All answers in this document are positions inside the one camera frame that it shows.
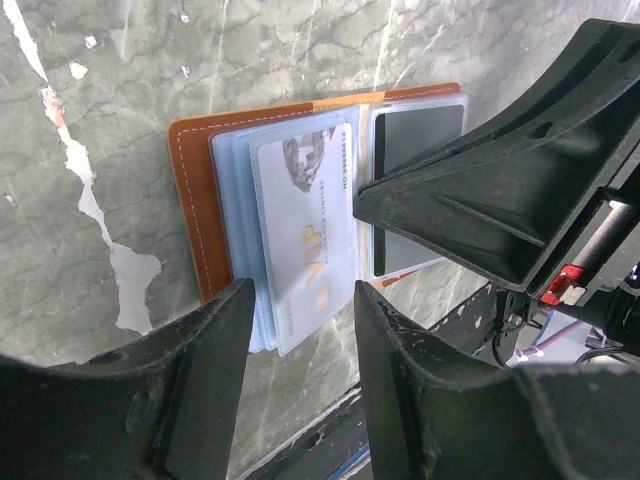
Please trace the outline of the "white VIP card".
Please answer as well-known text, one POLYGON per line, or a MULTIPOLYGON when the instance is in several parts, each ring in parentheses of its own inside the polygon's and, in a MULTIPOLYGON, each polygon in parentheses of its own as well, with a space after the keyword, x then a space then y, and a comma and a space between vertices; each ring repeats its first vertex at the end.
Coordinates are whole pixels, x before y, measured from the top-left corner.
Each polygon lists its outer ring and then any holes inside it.
POLYGON ((263 132, 251 165, 278 351, 285 355, 349 301, 356 278, 353 131, 330 117, 263 132))

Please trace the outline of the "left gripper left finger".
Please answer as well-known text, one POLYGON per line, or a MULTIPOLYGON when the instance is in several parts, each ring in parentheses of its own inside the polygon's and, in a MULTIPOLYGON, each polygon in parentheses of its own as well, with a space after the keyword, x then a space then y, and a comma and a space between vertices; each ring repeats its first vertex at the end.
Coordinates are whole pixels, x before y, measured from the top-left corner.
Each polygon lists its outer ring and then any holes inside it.
POLYGON ((254 284, 241 279, 83 364, 3 357, 2 477, 224 478, 254 305, 254 284))

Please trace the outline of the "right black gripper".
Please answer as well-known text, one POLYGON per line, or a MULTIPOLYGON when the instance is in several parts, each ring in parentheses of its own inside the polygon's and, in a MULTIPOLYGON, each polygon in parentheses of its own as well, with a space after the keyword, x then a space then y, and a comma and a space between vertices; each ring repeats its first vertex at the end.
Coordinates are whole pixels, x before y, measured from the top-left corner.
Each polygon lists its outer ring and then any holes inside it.
POLYGON ((357 218, 639 348, 639 162, 630 124, 601 119, 490 142, 368 186, 357 218))

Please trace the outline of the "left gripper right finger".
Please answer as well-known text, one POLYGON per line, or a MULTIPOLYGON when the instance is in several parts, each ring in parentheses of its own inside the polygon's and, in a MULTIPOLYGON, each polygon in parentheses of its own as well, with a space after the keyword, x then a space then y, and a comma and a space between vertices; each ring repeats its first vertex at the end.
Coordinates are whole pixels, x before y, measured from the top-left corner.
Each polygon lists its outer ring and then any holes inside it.
POLYGON ((357 282, 355 331, 377 479, 635 479, 639 370, 502 369, 357 282))

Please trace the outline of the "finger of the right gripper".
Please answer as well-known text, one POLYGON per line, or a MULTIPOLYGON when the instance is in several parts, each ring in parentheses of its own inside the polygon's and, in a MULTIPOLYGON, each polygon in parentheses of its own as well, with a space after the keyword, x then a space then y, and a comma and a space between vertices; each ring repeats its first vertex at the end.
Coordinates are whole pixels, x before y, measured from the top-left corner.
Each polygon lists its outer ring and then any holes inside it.
POLYGON ((447 148, 444 162, 638 164, 638 25, 585 21, 534 85, 447 148))

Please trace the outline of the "brown leather card holder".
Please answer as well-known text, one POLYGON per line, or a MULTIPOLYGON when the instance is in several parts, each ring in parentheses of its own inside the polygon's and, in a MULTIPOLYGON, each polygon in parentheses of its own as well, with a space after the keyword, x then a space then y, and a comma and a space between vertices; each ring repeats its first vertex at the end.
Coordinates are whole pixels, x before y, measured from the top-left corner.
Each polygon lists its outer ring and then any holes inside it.
POLYGON ((203 300, 255 284, 252 353, 285 355, 358 280, 387 286, 441 256, 356 219, 360 187, 465 131, 456 83, 178 119, 169 156, 203 300))

